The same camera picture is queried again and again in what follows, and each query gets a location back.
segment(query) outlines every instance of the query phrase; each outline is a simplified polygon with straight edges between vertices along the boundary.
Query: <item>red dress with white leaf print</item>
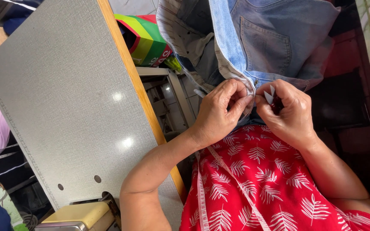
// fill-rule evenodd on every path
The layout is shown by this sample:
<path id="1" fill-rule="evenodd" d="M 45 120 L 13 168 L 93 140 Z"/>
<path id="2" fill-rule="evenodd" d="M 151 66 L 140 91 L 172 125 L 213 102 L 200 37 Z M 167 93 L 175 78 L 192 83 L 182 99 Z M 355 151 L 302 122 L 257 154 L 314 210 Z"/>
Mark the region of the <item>red dress with white leaf print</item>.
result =
<path id="1" fill-rule="evenodd" d="M 301 154 L 266 126 L 242 127 L 211 147 L 229 172 L 208 149 L 200 152 L 200 160 L 193 166 L 181 231 L 201 230 L 198 172 L 211 231 L 262 230 L 247 197 L 271 231 L 370 231 L 370 214 L 341 211 L 328 202 Z"/>

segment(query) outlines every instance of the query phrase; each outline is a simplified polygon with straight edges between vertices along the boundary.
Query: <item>denim jeans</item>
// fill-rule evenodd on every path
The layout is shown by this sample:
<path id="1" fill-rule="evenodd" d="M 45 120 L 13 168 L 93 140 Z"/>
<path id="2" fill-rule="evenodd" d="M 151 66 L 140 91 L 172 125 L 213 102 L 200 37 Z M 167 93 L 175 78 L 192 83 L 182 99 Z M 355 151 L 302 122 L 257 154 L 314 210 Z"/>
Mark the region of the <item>denim jeans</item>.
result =
<path id="1" fill-rule="evenodd" d="M 339 11 L 323 0 L 159 0 L 157 24 L 199 95 L 227 78 L 254 95 L 277 79 L 303 91 L 322 81 Z"/>

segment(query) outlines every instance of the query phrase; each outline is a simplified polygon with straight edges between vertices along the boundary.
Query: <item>forearm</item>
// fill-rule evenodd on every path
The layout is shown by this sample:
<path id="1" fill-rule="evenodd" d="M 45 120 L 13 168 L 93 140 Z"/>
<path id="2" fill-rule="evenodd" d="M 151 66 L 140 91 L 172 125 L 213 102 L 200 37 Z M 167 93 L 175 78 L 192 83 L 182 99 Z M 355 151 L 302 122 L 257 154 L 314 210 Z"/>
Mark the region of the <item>forearm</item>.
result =
<path id="1" fill-rule="evenodd" d="M 322 195 L 332 199 L 369 198 L 357 175 L 319 138 L 312 146 L 299 151 Z"/>
<path id="2" fill-rule="evenodd" d="M 121 193 L 156 190 L 175 165 L 199 149 L 188 131 L 149 151 L 130 171 L 122 184 Z"/>

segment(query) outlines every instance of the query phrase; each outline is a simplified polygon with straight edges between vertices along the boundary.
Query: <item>light blue denim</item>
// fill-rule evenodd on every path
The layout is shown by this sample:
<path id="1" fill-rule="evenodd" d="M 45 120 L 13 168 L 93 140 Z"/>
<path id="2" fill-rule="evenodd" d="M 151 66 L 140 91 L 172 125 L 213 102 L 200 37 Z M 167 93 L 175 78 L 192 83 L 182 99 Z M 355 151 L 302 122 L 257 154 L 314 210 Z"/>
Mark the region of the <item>light blue denim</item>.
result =
<path id="1" fill-rule="evenodd" d="M 340 11 L 331 3 L 323 0 L 172 1 L 172 4 L 180 3 L 175 21 L 157 20 L 158 25 L 172 24 L 173 33 L 184 44 L 214 32 L 223 56 L 250 78 L 254 88 L 282 79 L 306 91 L 322 81 L 324 62 L 332 48 L 328 32 Z M 170 0 L 159 2 L 157 19 L 160 8 L 166 9 L 169 3 Z M 197 73 L 188 77 L 200 90 L 208 93 L 199 77 L 212 86 L 224 80 L 218 71 L 214 38 L 206 43 L 197 63 L 190 61 L 195 57 L 179 55 L 173 50 L 185 71 Z M 246 118 L 243 123 L 258 124 Z"/>

